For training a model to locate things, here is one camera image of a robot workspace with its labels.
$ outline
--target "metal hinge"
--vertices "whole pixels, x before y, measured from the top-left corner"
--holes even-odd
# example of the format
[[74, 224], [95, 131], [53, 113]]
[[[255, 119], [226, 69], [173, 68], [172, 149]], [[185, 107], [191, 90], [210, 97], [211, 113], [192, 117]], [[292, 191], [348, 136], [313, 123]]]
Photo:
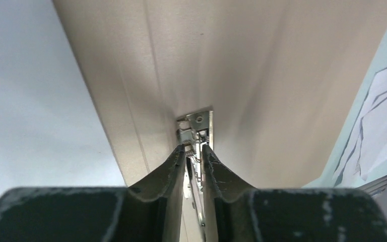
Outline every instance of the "metal hinge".
[[177, 119], [177, 139], [185, 145], [188, 160], [183, 182], [183, 195], [193, 198], [200, 228], [204, 230], [204, 160], [202, 147], [208, 144], [213, 149], [213, 111], [190, 113]]

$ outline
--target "screw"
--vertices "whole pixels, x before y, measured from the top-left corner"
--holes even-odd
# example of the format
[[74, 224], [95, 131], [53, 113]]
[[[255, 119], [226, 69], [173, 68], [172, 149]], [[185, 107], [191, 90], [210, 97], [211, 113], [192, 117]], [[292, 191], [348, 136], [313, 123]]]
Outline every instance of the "screw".
[[202, 116], [198, 116], [198, 117], [195, 119], [195, 121], [196, 121], [198, 124], [200, 124], [200, 123], [203, 122], [203, 117], [202, 117]]

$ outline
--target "metal bracket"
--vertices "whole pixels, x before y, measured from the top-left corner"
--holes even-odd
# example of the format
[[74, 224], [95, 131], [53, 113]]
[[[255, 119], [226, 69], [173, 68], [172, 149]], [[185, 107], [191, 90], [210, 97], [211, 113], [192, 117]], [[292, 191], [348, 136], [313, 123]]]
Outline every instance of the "metal bracket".
[[203, 197], [205, 173], [202, 150], [203, 145], [213, 148], [213, 111], [199, 111], [182, 116], [177, 119], [177, 127], [177, 139], [180, 144], [184, 144], [187, 158], [183, 195], [187, 199], [193, 198], [198, 223], [205, 236]]

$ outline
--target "white door panel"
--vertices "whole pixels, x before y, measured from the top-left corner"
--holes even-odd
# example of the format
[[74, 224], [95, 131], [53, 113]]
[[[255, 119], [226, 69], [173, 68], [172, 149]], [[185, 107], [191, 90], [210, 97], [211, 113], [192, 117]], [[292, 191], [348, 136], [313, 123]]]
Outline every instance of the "white door panel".
[[380, 0], [54, 4], [128, 185], [207, 106], [217, 155], [252, 185], [319, 177], [387, 28]]

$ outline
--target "white paper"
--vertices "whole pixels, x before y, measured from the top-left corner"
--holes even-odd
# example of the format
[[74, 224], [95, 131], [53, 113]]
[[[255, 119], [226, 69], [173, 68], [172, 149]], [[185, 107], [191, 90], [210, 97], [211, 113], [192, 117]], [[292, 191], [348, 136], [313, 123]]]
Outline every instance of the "white paper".
[[387, 69], [378, 72], [343, 151], [333, 179], [349, 186], [387, 161]]

